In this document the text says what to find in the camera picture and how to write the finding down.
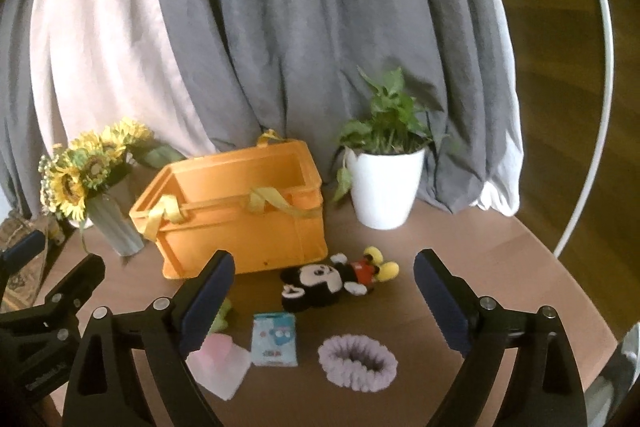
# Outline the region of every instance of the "orange plastic crate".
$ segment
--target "orange plastic crate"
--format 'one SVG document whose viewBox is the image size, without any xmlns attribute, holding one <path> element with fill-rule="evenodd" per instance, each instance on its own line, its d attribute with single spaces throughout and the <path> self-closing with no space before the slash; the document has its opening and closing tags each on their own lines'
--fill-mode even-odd
<svg viewBox="0 0 640 427">
<path fill-rule="evenodd" d="M 174 224 L 163 219 L 156 235 L 168 279 L 196 277 L 216 250 L 233 255 L 239 274 L 279 269 L 327 256 L 320 185 L 306 144 L 289 140 L 168 165 L 129 216 L 143 232 L 162 195 L 175 196 L 184 220 Z M 308 215 L 293 216 L 271 204 L 252 212 L 252 189 L 263 187 L 276 188 Z"/>
</svg>

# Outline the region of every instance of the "crate handle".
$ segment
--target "crate handle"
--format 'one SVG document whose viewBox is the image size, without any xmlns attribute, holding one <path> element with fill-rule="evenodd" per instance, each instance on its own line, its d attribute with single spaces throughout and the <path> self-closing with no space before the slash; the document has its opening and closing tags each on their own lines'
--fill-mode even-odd
<svg viewBox="0 0 640 427">
<path fill-rule="evenodd" d="M 188 212 L 190 210 L 202 210 L 203 208 L 211 208 L 216 206 L 227 206 L 231 203 L 236 203 L 239 198 L 245 198 L 245 196 L 230 196 L 228 198 L 222 198 L 217 200 L 197 201 L 195 203 L 185 203 L 180 206 L 180 210 Z M 276 188 L 273 187 L 261 187 L 252 188 L 249 192 L 249 201 L 246 204 L 247 209 L 250 212 L 262 213 L 264 212 L 265 203 L 272 204 L 278 210 L 281 210 L 291 216 L 295 217 L 313 217 L 321 210 L 321 206 L 315 208 L 297 208 L 287 201 Z"/>
<path fill-rule="evenodd" d="M 174 223 L 174 225 L 184 222 L 184 216 L 180 211 L 178 200 L 172 194 L 163 194 L 160 196 L 158 203 L 146 214 L 146 220 L 142 226 L 142 230 L 138 229 L 138 231 L 142 232 L 142 235 L 149 241 L 155 242 L 164 218 Z"/>
<path fill-rule="evenodd" d="M 179 225 L 185 221 L 184 212 L 210 208 L 212 206 L 223 206 L 223 204 L 228 204 L 234 200 L 238 200 L 238 197 L 232 196 L 224 198 L 223 200 L 198 201 L 197 203 L 180 205 L 173 194 L 163 194 L 158 200 L 158 203 L 146 213 L 146 219 L 142 226 L 136 227 L 145 238 L 156 242 L 162 220 L 167 219 L 174 225 Z M 314 208 L 298 208 L 293 206 L 273 187 L 252 188 L 246 207 L 247 210 L 254 214 L 261 214 L 264 213 L 267 203 L 293 217 L 315 217 L 322 211 L 322 206 L 316 206 Z"/>
<path fill-rule="evenodd" d="M 286 138 L 281 137 L 278 133 L 276 133 L 273 129 L 270 129 L 260 135 L 258 141 L 256 142 L 256 147 L 267 147 L 269 145 L 270 140 L 277 140 L 279 142 L 287 141 Z"/>
<path fill-rule="evenodd" d="M 317 216 L 321 210 L 320 206 L 309 209 L 293 206 L 273 187 L 252 188 L 249 194 L 249 204 L 247 205 L 249 211 L 261 214 L 264 212 L 267 203 L 293 217 L 313 217 Z"/>
</svg>

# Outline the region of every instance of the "bolt head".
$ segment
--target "bolt head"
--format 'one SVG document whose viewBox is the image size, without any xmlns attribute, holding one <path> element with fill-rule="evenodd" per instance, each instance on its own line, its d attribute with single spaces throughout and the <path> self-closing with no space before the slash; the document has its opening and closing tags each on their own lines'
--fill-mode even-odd
<svg viewBox="0 0 640 427">
<path fill-rule="evenodd" d="M 495 310 L 495 307 L 498 305 L 498 302 L 493 297 L 485 296 L 480 298 L 480 305 L 485 310 L 490 311 L 490 310 Z"/>
<path fill-rule="evenodd" d="M 165 310 L 169 307 L 169 304 L 171 304 L 171 301 L 167 297 L 161 297 L 154 301 L 154 309 L 158 311 Z"/>
<path fill-rule="evenodd" d="M 94 319 L 103 319 L 107 316 L 108 309 L 104 306 L 100 306 L 94 310 Z"/>
<path fill-rule="evenodd" d="M 542 314 L 545 315 L 545 317 L 548 319 L 554 319 L 558 317 L 558 312 L 556 312 L 556 310 L 551 306 L 542 306 L 542 308 L 540 309 L 542 310 Z"/>
</svg>

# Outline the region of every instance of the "mickey mouse ear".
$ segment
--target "mickey mouse ear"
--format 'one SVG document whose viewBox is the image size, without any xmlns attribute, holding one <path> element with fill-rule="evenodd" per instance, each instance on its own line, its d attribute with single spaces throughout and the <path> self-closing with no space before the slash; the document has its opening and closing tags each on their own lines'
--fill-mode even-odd
<svg viewBox="0 0 640 427">
<path fill-rule="evenodd" d="M 304 288 L 287 284 L 282 290 L 282 307 L 289 313 L 298 313 L 309 308 Z"/>
</svg>

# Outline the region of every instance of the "brown floor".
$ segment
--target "brown floor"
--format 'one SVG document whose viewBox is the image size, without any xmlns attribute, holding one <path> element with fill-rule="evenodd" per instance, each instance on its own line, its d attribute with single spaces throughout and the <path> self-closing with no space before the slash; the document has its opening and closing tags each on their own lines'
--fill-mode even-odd
<svg viewBox="0 0 640 427">
<path fill-rule="evenodd" d="M 516 57 L 525 162 L 518 217 L 553 250 L 596 141 L 604 39 L 598 0 L 503 0 Z M 615 88 L 607 145 L 561 261 L 618 338 L 640 320 L 640 0 L 609 0 Z"/>
</svg>

